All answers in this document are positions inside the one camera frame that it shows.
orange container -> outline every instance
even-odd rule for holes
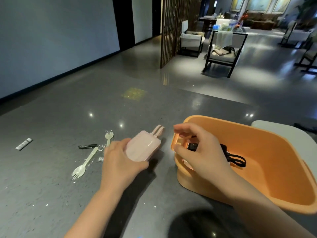
[[[190,116],[184,122],[200,125],[215,135],[231,154],[243,156],[247,166],[231,168],[280,208],[303,214],[317,213],[317,184],[311,171],[283,137],[251,126],[206,116]],[[172,140],[187,147],[178,134]],[[202,179],[175,153],[179,183],[196,193],[230,204],[211,183]]]

yellow floor mark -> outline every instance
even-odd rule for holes
[[[140,101],[141,98],[143,98],[143,96],[146,93],[147,92],[145,90],[141,90],[141,89],[138,89],[138,88],[129,88],[121,96],[124,97],[124,98]]]

wooden partition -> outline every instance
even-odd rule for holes
[[[201,0],[163,0],[161,68],[179,51],[182,21],[188,20],[189,30],[194,30]]]

painting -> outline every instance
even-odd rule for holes
[[[252,12],[267,12],[272,0],[249,0],[247,9]]]
[[[239,12],[241,10],[244,0],[232,0],[230,11]]]
[[[277,0],[272,13],[283,14],[291,0]]]

forearm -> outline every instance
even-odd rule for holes
[[[225,185],[216,186],[254,237],[314,237],[238,174],[231,175]]]
[[[65,238],[100,238],[121,195],[111,187],[97,191]]]

